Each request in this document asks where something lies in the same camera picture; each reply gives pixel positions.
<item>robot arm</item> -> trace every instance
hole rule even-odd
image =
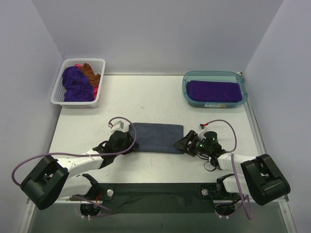
[[[82,174],[93,169],[101,169],[111,164],[116,155],[94,156],[95,154],[121,152],[130,147],[133,139],[128,132],[123,132],[121,123],[112,127],[112,135],[108,141],[102,142],[81,157],[54,158],[43,157],[21,183],[22,191],[43,210],[51,206],[58,198],[73,195],[86,195],[97,189],[98,183],[88,174]],[[216,169],[233,171],[230,152],[222,149],[215,132],[205,132],[200,138],[195,131],[190,131],[174,146],[185,153],[196,156],[204,155],[210,158],[210,163]],[[135,151],[135,144],[127,153]],[[272,158],[267,155],[250,157],[234,155],[242,194],[251,196],[256,203],[264,205],[290,192],[290,186]],[[217,192],[239,193],[233,174],[217,179]]]
[[[43,157],[20,184],[22,191],[34,202],[38,209],[51,206],[58,198],[85,195],[97,182],[88,174],[89,170],[101,169],[111,164],[116,155],[94,156],[95,154],[124,151],[132,144],[131,135],[114,131],[108,141],[102,142],[81,157]],[[124,154],[135,151],[138,144]]]
[[[185,153],[195,156],[204,155],[210,158],[210,164],[219,170],[237,172],[244,195],[251,196],[259,205],[264,205],[290,193],[289,183],[278,169],[270,155],[245,156],[234,155],[222,149],[217,134],[213,131],[204,133],[204,137],[190,131],[183,139],[174,144]],[[218,192],[239,193],[234,174],[217,179]]]

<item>gray cloth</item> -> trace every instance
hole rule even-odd
[[[140,152],[159,152],[171,154],[183,154],[173,144],[184,137],[183,125],[133,123],[137,138],[136,142]],[[133,127],[130,125],[129,132],[134,137]]]

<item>black cable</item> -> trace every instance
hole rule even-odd
[[[197,156],[200,158],[200,159],[203,159],[203,160],[207,160],[209,162],[209,158],[207,156],[204,156],[202,154],[197,154]]]
[[[214,168],[213,170],[208,170],[208,169],[205,167],[205,164],[207,164],[207,163],[209,163],[209,161],[205,162],[204,165],[203,165],[203,166],[204,166],[204,169],[205,169],[206,171],[215,171],[215,170],[216,170],[216,168]]]
[[[239,201],[241,201],[241,198],[238,198],[232,203],[219,204],[215,207],[215,211],[222,216],[228,216],[235,211],[235,209],[231,210],[231,207]]]

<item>white table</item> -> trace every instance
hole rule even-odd
[[[245,107],[233,109],[193,108],[182,94],[182,76],[104,76],[96,109],[63,108],[50,152],[84,153],[107,140],[112,117],[132,122],[184,125],[184,135],[199,132],[199,124],[214,119],[229,121],[238,138],[237,154],[257,156],[258,151]],[[231,129],[222,122],[209,126],[217,132],[225,150],[234,146]],[[118,156],[114,163],[88,172],[100,183],[208,183],[228,171],[208,172],[204,160],[187,154],[131,153]]]
[[[238,137],[237,154],[256,156],[259,154],[258,151],[264,153],[260,136],[257,135],[256,123],[251,119],[254,116],[251,114],[248,103],[245,107],[242,105],[234,109],[190,107],[182,94],[182,78],[182,76],[105,76],[97,109],[62,109],[50,152],[86,152],[109,138],[110,129],[107,127],[107,122],[112,117],[123,116],[132,122],[181,124],[184,125],[184,134],[187,134],[190,130],[198,131],[200,123],[213,119],[225,119],[236,130]],[[223,148],[229,150],[233,147],[233,135],[226,124],[221,122],[213,123],[209,129],[218,133],[219,143]],[[203,164],[204,160],[187,154],[135,152],[125,156],[118,156],[111,165],[88,173],[101,183],[208,183],[215,182],[218,177],[228,173],[219,170],[208,172],[203,168]],[[282,225],[285,223],[287,232],[295,232],[294,222],[287,202],[284,198],[276,201],[278,205],[269,203],[264,207],[264,211],[260,207],[255,213],[257,216],[256,221],[246,220],[241,211],[237,213],[240,215],[237,218],[238,225],[232,224],[234,222],[224,221],[223,226],[231,229],[243,228],[249,232],[252,229],[258,229],[259,226],[262,227],[262,223],[266,221],[262,222],[261,220],[268,216],[268,220],[273,219],[274,221],[265,228],[265,231],[267,229],[274,231],[275,227],[280,226],[283,229]],[[32,202],[29,202],[20,232],[28,232],[32,218],[34,222],[32,228],[34,229],[46,230],[46,224],[41,223],[48,221],[51,223],[48,227],[50,232],[55,232],[56,228],[59,230],[59,222],[62,222],[62,231],[64,230],[63,226],[66,225],[67,230],[65,232],[72,232],[73,226],[79,226],[79,229],[88,231],[90,224],[76,217],[72,210],[75,207],[70,207],[71,204],[71,201],[58,200],[51,208],[40,214],[37,213],[33,218],[33,213],[38,212],[38,210],[35,209]],[[189,215],[186,220],[181,220],[179,216],[177,222],[178,224],[188,222],[191,217],[195,219],[194,221],[197,221],[199,216]],[[124,224],[124,219],[126,218],[121,216],[121,219],[115,220],[116,229]],[[136,218],[129,219],[129,226],[132,227],[135,221]],[[149,226],[149,221],[145,220],[139,224],[145,222],[146,226]],[[214,227],[216,227],[216,222],[212,220],[210,224],[207,222],[207,225],[213,226],[215,223]],[[97,223],[94,226],[94,222],[92,222],[92,229],[95,227],[95,229],[99,230],[112,222],[107,218],[101,219]]]

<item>purple cloth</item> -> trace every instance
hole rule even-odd
[[[202,102],[239,102],[242,100],[238,83],[190,81],[187,83],[190,99]]]
[[[76,66],[64,70],[63,86],[66,89],[64,102],[89,102],[95,100],[94,88],[89,84],[88,77]]]

